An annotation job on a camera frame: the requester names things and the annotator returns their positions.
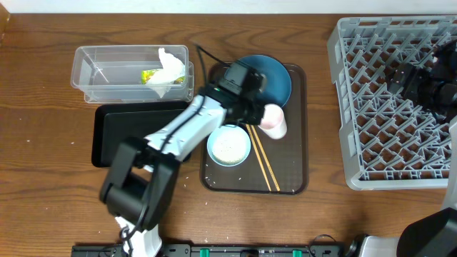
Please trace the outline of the pink cup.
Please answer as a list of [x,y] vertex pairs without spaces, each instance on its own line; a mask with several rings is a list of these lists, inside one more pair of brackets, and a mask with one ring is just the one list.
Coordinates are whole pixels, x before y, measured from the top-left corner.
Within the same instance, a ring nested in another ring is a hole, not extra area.
[[263,118],[258,127],[270,138],[278,140],[287,133],[286,119],[283,109],[276,104],[264,106]]

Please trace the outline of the white napkin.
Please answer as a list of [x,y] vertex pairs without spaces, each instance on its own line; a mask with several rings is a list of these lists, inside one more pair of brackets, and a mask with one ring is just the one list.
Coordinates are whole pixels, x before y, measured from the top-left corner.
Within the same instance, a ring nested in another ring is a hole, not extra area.
[[162,67],[142,71],[141,80],[162,99],[171,85],[184,82],[186,72],[184,63],[173,54],[166,53],[165,48],[159,48],[158,53]]

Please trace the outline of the yellow green snack wrapper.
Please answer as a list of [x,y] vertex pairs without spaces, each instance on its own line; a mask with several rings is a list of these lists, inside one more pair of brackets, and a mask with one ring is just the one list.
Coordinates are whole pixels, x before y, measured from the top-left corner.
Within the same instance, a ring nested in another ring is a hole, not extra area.
[[164,69],[151,69],[141,72],[142,84],[182,84],[185,80],[183,74],[174,74]]

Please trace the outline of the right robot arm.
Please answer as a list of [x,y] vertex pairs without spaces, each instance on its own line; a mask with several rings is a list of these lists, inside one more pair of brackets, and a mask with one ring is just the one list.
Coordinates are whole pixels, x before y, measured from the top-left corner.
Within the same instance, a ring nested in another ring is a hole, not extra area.
[[446,139],[426,149],[429,156],[447,155],[448,184],[441,210],[408,225],[397,238],[362,234],[347,256],[455,256],[456,255],[456,40],[437,46],[432,67],[411,63],[388,75],[387,89],[429,112],[447,127]]

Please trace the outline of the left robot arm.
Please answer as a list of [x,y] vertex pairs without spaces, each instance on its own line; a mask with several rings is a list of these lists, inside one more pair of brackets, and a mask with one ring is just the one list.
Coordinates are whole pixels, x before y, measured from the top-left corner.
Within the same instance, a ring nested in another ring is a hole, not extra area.
[[120,225],[125,256],[156,256],[159,223],[167,211],[183,160],[224,123],[258,125],[267,76],[243,61],[207,81],[189,107],[143,138],[127,138],[116,151],[99,199]]

